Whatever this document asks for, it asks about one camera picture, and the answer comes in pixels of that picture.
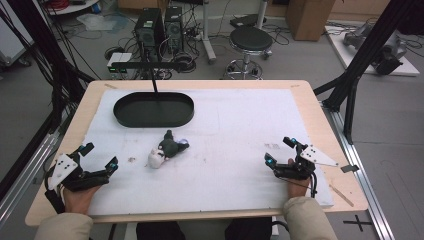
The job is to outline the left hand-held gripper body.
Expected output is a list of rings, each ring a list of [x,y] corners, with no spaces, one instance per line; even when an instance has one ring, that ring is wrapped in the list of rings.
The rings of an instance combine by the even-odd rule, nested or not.
[[[76,192],[87,190],[108,182],[110,172],[100,170],[96,172],[84,171],[81,166],[66,154],[60,154],[54,165],[53,173],[48,180],[48,189],[54,190],[60,184]]]

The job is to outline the white toy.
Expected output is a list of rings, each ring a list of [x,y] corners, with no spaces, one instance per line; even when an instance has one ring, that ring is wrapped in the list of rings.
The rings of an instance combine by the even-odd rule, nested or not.
[[[148,166],[158,169],[166,160],[164,152],[160,149],[152,149],[148,155]]]

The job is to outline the dark green toy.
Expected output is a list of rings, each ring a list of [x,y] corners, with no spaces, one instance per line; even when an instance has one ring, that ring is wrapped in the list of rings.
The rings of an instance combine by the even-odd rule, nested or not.
[[[178,153],[186,150],[190,144],[186,139],[175,141],[171,130],[167,130],[163,140],[159,143],[158,149],[163,152],[166,158],[172,158]]]

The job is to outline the black oval tray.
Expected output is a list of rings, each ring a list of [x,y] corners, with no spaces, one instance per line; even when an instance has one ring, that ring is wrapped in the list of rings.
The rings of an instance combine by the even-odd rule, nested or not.
[[[129,128],[180,127],[194,116],[194,101],[178,92],[134,92],[113,107],[117,121]]]

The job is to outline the wooden table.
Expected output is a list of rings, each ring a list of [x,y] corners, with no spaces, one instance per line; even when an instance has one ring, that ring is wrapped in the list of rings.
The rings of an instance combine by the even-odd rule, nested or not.
[[[316,165],[318,203],[326,212],[362,211],[368,203],[351,173],[343,173],[341,167],[347,165],[347,160],[333,133],[310,84],[304,80],[160,80],[157,82],[158,92],[178,92],[189,96],[191,90],[212,89],[272,89],[288,90],[292,93],[295,105],[302,117],[305,129],[309,135],[309,143],[314,145],[338,163],[338,166]],[[130,81],[95,81],[89,84],[86,93],[73,117],[62,143],[54,157],[52,165],[56,164],[60,154],[70,157],[71,153],[81,145],[91,143],[85,136],[97,112],[103,94],[108,90],[124,90],[127,94],[134,92],[154,92],[153,85],[144,80]],[[354,203],[349,206],[329,185],[335,186]],[[97,223],[137,222],[137,221],[170,221],[190,219],[224,219],[236,217],[274,216],[283,212],[279,209],[266,210],[234,210],[200,213],[170,213],[170,214],[126,214],[112,216],[89,215]]]

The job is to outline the thin wooden stick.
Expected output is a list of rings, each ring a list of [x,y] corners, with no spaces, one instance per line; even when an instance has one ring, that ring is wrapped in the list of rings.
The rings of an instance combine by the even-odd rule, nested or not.
[[[333,185],[329,185],[329,187],[340,197],[342,198],[349,206],[354,207],[354,203],[347,198],[347,196],[345,196],[339,189],[337,189],[335,186]]]

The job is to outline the white box device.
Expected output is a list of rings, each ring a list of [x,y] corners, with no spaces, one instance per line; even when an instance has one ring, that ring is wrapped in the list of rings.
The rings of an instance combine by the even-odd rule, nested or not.
[[[129,62],[131,58],[132,58],[131,53],[119,53],[119,52],[113,53],[107,63],[107,68],[109,70],[109,73],[111,75],[126,74],[127,73],[126,68],[116,68],[116,67],[113,67],[112,64]]]

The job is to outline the black bar on stand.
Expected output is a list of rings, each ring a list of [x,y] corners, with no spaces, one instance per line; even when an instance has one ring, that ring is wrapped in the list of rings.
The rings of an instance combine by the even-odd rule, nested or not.
[[[151,81],[153,85],[153,90],[155,93],[158,92],[156,79],[154,76],[153,70],[158,69],[173,69],[177,72],[181,72],[184,68],[187,67],[186,63],[176,63],[176,62],[113,62],[112,66],[114,68],[122,69],[147,69],[151,75]]]

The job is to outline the black round stool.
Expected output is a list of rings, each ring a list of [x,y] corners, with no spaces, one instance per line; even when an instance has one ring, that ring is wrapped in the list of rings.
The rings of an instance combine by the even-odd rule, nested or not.
[[[237,76],[245,80],[248,77],[261,80],[262,67],[254,62],[252,56],[264,55],[267,59],[268,51],[273,44],[272,37],[256,27],[241,26],[233,30],[229,36],[230,46],[241,53],[241,59],[232,60],[225,68],[224,75],[235,80]]]

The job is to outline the clear plastic sheet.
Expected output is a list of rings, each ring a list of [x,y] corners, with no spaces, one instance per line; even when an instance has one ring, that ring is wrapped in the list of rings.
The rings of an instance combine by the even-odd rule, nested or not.
[[[76,20],[85,26],[87,31],[111,31],[117,32],[124,29],[128,23],[128,19],[121,15],[98,15],[84,14],[78,16]]]

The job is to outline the grey machine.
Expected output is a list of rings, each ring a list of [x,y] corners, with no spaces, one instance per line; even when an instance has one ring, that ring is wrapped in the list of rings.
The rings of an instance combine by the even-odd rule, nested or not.
[[[374,27],[374,23],[366,22],[354,31],[345,34],[343,44],[358,50],[365,42]],[[371,66],[379,75],[389,75],[402,65],[400,59],[406,54],[406,42],[392,33],[385,44],[377,52]]]

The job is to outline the white floor board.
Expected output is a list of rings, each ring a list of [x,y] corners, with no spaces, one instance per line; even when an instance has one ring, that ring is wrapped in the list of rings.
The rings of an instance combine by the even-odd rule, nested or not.
[[[343,44],[346,31],[342,27],[326,26],[325,30],[342,65],[344,68],[347,68],[356,55],[357,50],[353,46]],[[401,65],[390,73],[391,76],[418,76],[420,74],[415,66],[405,57],[401,57],[400,62]]]

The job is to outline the white table leg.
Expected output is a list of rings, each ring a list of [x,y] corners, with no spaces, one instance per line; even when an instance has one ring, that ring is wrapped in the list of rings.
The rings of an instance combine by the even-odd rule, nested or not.
[[[201,40],[207,55],[207,60],[210,65],[214,64],[217,60],[215,51],[209,39],[209,0],[202,0],[202,24],[203,30],[201,33]]]

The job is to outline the aluminium rail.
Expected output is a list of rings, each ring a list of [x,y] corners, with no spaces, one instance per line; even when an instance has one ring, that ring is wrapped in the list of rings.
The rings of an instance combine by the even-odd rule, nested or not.
[[[59,133],[46,134],[38,144],[30,148],[27,155],[23,156],[23,167],[17,166],[18,175],[0,200],[0,230],[6,225],[40,169],[54,156],[55,147],[60,139]]]
[[[361,190],[368,202],[367,212],[370,215],[372,226],[374,227],[379,240],[395,240],[391,227],[386,219],[386,216],[380,206],[378,198],[374,192],[372,184],[367,176],[366,170],[362,164],[360,156],[353,144],[348,142],[348,139],[343,134],[344,120],[339,112],[332,112],[323,104],[321,108],[326,115],[333,132],[341,146],[348,163],[351,166],[357,166],[358,170],[353,171]]]

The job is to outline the black metal frame stand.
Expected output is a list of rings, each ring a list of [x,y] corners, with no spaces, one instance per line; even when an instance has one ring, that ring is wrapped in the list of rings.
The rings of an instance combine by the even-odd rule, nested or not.
[[[56,129],[62,123],[62,112],[67,106],[79,104],[85,93],[82,83],[94,78],[79,70],[65,57],[48,24],[32,0],[6,0],[34,41],[32,47],[7,14],[0,9],[0,18],[29,51],[42,75],[52,86],[52,113],[50,128]]]
[[[342,133],[350,145],[353,144],[352,127],[359,80],[402,19],[418,2],[419,0],[390,0],[347,69],[334,80],[313,90],[315,95],[332,90],[330,96],[323,101],[324,107],[332,112],[339,112],[341,104],[347,101]]]

